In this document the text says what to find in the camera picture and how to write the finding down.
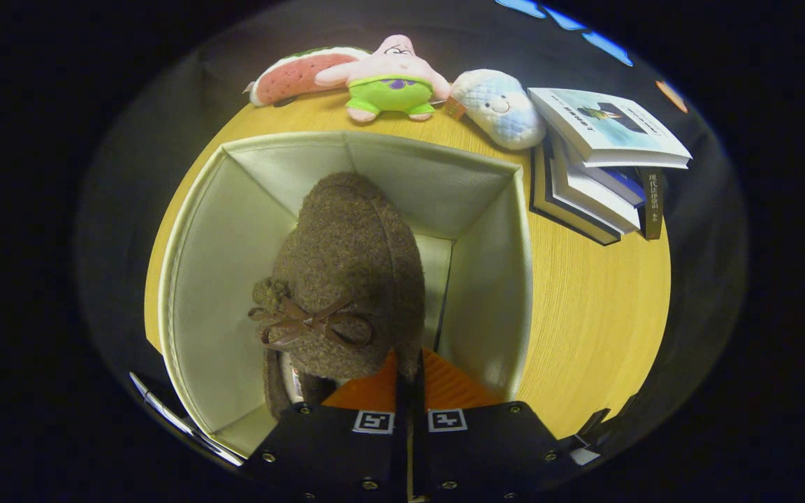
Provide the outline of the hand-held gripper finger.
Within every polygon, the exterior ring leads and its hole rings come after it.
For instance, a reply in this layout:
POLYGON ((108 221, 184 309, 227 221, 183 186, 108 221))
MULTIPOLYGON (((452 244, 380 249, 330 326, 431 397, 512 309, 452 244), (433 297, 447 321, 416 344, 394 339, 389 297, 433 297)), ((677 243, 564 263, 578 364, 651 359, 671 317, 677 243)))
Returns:
POLYGON ((579 473, 523 401, 466 407, 434 398, 422 354, 413 382, 413 491, 428 502, 545 502, 579 473))
POLYGON ((242 464, 265 502, 405 502, 411 385, 387 366, 357 407, 292 404, 242 464))

